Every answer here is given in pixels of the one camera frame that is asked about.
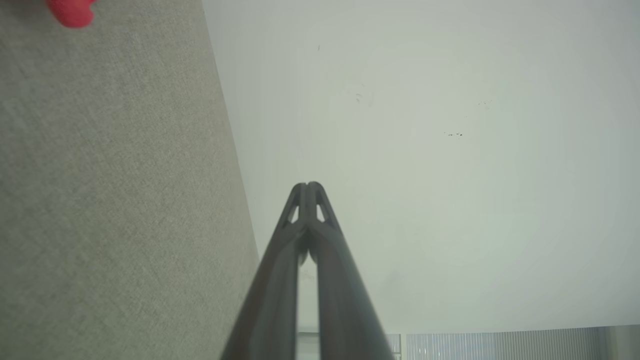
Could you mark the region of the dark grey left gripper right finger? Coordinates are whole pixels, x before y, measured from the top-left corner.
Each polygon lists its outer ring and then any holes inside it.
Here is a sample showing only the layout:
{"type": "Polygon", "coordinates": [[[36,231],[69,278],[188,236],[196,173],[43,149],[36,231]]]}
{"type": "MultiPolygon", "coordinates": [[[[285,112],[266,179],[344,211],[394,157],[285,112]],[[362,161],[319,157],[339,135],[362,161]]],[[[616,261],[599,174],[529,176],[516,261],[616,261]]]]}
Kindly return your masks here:
{"type": "Polygon", "coordinates": [[[317,265],[320,357],[392,360],[386,333],[327,192],[320,183],[309,182],[307,194],[310,253],[317,265]]]}

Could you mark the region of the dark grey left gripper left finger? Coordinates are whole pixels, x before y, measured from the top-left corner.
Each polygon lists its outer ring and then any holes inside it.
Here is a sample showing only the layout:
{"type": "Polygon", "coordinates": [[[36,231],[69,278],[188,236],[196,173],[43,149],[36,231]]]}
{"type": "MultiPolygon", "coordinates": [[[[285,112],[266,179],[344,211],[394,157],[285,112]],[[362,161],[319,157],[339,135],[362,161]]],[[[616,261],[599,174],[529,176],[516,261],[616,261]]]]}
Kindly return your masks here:
{"type": "Polygon", "coordinates": [[[304,183],[285,203],[254,280],[227,339],[222,360],[294,360],[298,270],[306,259],[304,183]]]}

